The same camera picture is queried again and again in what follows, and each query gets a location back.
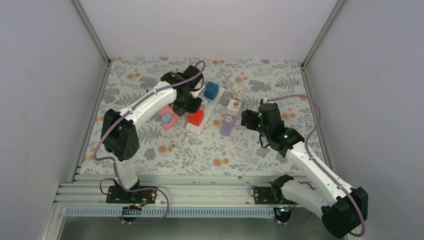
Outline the blue cube socket adapter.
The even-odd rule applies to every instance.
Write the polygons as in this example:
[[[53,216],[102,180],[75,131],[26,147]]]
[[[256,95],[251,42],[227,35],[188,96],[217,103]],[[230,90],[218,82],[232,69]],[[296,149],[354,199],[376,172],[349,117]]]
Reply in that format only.
[[[203,96],[206,99],[213,101],[219,93],[219,88],[220,86],[218,84],[209,81],[204,88]]]

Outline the red cube socket adapter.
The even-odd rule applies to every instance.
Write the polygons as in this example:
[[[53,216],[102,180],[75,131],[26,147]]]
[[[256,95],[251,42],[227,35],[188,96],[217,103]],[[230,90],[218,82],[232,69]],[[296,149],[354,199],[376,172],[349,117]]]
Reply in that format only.
[[[188,123],[199,127],[204,119],[205,112],[202,109],[197,110],[195,113],[188,114]]]

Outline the light blue small adapter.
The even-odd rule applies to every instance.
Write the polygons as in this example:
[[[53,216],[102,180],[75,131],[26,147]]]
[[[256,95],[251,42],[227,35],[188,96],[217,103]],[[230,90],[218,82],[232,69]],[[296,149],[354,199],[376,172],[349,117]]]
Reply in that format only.
[[[169,124],[172,120],[172,114],[171,113],[166,113],[163,117],[162,117],[162,122],[164,124]]]

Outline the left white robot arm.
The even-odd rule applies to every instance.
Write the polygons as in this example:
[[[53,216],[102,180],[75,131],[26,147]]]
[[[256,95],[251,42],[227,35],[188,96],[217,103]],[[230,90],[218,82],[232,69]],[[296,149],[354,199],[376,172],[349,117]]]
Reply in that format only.
[[[109,109],[103,118],[101,138],[95,147],[95,160],[111,160],[115,181],[121,187],[119,196],[131,203],[139,197],[136,186],[139,179],[134,167],[133,157],[140,148],[139,128],[163,107],[170,107],[178,116],[194,114],[202,100],[194,96],[196,86],[204,80],[206,63],[201,60],[202,68],[189,65],[184,72],[167,72],[157,84],[140,99],[129,106],[116,111]],[[111,154],[98,157],[101,146]]]

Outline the white cube adapter with cord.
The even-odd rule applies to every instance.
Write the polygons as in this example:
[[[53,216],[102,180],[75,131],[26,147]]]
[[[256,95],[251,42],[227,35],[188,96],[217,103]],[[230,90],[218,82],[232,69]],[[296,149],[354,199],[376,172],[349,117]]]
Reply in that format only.
[[[227,105],[226,113],[228,115],[238,117],[241,109],[242,109],[242,102],[239,100],[231,99]]]

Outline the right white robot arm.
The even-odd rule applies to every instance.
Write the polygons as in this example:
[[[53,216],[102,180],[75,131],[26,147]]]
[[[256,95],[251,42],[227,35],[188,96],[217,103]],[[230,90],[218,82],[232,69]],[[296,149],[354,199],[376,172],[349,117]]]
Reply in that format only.
[[[368,193],[354,188],[337,176],[309,150],[305,138],[295,129],[285,126],[276,103],[264,103],[257,111],[246,109],[241,114],[241,125],[259,133],[265,148],[277,151],[299,167],[313,183],[306,187],[287,174],[271,183],[271,198],[282,204],[291,201],[319,217],[336,238],[343,238],[368,217]]]

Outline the white multicolour power strip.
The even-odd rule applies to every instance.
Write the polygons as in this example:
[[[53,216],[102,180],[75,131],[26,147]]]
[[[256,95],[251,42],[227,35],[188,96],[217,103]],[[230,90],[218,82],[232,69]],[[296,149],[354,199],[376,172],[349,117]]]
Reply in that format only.
[[[219,87],[218,94],[215,97],[214,100],[206,100],[205,103],[202,103],[204,107],[201,107],[200,109],[203,110],[203,120],[200,123],[199,126],[193,125],[191,123],[187,123],[185,128],[197,135],[200,135],[202,131],[204,130],[206,124],[208,123],[210,117],[212,116],[212,113],[214,112],[215,108],[219,104],[223,93],[226,91],[224,87]]]

